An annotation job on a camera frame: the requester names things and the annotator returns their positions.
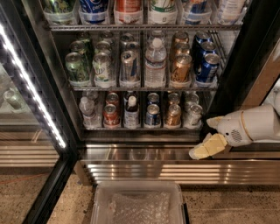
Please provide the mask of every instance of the blue can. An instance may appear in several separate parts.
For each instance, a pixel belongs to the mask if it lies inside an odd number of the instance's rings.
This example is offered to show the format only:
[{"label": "blue can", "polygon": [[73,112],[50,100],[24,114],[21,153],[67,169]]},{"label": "blue can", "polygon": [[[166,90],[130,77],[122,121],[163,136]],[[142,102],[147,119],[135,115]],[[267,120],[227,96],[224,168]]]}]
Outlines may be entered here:
[{"label": "blue can", "polygon": [[147,108],[145,124],[149,126],[157,126],[160,122],[160,109],[157,104],[151,104]]},{"label": "blue can", "polygon": [[206,54],[201,64],[199,65],[198,72],[196,73],[195,80],[203,83],[213,82],[214,76],[220,66],[220,56],[216,53]]},{"label": "blue can", "polygon": [[216,48],[217,48],[216,44],[213,42],[207,41],[207,42],[203,42],[200,44],[200,48],[196,52],[196,57],[193,62],[193,69],[196,74],[198,73],[198,69],[199,69],[199,66],[202,62],[204,55],[206,55],[207,53],[216,53],[216,51],[217,51]]},{"label": "blue can", "polygon": [[108,8],[108,0],[80,0],[80,7],[87,13],[104,12]]}]

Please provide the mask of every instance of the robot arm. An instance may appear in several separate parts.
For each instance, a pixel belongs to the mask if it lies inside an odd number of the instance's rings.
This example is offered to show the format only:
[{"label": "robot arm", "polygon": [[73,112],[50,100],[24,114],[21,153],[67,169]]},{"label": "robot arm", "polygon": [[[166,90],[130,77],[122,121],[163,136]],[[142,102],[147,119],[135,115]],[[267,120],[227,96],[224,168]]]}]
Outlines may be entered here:
[{"label": "robot arm", "polygon": [[203,143],[190,150],[193,159],[202,159],[224,151],[226,145],[242,146],[259,140],[280,141],[280,92],[275,103],[238,110],[207,120],[217,134],[207,135]]}]

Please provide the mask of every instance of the water bottle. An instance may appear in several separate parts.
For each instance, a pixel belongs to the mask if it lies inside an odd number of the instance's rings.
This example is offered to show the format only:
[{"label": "water bottle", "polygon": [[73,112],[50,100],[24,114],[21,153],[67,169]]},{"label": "water bottle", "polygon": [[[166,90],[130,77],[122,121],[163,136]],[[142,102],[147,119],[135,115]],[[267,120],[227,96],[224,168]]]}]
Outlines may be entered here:
[{"label": "water bottle", "polygon": [[145,53],[145,86],[159,88],[165,85],[166,48],[160,38],[154,38]]}]

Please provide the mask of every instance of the clear plastic bin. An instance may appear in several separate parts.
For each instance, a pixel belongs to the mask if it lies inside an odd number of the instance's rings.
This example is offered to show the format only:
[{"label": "clear plastic bin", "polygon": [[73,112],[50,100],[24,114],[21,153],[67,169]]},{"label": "clear plastic bin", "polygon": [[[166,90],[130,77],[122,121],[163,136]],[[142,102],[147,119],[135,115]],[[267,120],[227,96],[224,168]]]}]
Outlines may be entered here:
[{"label": "clear plastic bin", "polygon": [[177,14],[178,14],[178,6],[175,3],[175,10],[173,12],[157,12],[154,10],[150,10],[150,1],[148,1],[148,24],[149,25],[175,25]]},{"label": "clear plastic bin", "polygon": [[182,208],[182,192],[174,182],[104,181],[96,188],[91,224],[186,224]]},{"label": "clear plastic bin", "polygon": [[79,1],[76,1],[73,10],[68,13],[51,13],[45,8],[45,19],[49,25],[77,25],[79,22],[79,6]]},{"label": "clear plastic bin", "polygon": [[178,5],[178,21],[179,25],[206,25],[208,24],[212,9],[212,1],[207,1],[204,13],[192,13],[190,11],[184,11],[181,0],[177,0]]}]

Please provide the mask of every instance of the floor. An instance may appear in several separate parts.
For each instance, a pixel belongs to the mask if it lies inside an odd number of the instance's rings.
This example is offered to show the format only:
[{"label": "floor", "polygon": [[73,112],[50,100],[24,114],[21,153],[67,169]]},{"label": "floor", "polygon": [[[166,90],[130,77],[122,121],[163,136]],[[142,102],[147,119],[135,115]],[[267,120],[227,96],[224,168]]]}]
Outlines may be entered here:
[{"label": "floor", "polygon": [[[0,175],[0,223],[17,224],[25,218],[46,181],[48,172]],[[184,186],[191,224],[278,224],[280,186]],[[90,224],[95,192],[72,174],[48,224]]]}]

